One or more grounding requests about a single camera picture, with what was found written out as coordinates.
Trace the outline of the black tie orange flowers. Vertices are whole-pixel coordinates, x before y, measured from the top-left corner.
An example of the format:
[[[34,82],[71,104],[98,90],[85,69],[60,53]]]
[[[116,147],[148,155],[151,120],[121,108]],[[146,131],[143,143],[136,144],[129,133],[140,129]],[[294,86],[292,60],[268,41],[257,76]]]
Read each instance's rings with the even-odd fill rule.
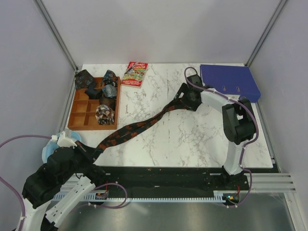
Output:
[[[105,151],[109,147],[114,147],[131,140],[155,125],[166,113],[174,110],[186,110],[181,99],[172,100],[162,109],[162,111],[147,120],[125,125],[121,129],[116,130],[101,141],[98,144],[97,149]]]

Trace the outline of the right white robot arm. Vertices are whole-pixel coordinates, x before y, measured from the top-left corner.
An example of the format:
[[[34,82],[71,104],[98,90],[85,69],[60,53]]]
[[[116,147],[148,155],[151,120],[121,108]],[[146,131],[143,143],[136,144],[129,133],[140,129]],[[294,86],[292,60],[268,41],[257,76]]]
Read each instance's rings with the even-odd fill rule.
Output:
[[[196,111],[204,103],[222,114],[223,131],[229,145],[223,165],[226,174],[220,177],[220,183],[223,188],[232,189],[238,183],[236,175],[244,171],[245,147],[258,139],[259,130],[251,103],[248,99],[236,101],[204,86],[197,74],[185,77],[185,80],[174,100],[190,111]]]

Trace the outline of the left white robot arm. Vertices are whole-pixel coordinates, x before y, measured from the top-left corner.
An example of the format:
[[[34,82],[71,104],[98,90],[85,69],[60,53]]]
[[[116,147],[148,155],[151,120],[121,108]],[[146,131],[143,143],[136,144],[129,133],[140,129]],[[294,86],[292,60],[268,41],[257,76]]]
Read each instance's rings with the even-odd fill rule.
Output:
[[[54,150],[34,174],[30,175],[22,191],[23,208],[19,231],[55,231],[64,218],[90,191],[105,185],[103,170],[95,165],[102,149],[92,148],[76,141],[70,147]],[[61,187],[76,173],[77,184],[52,209],[47,207]]]

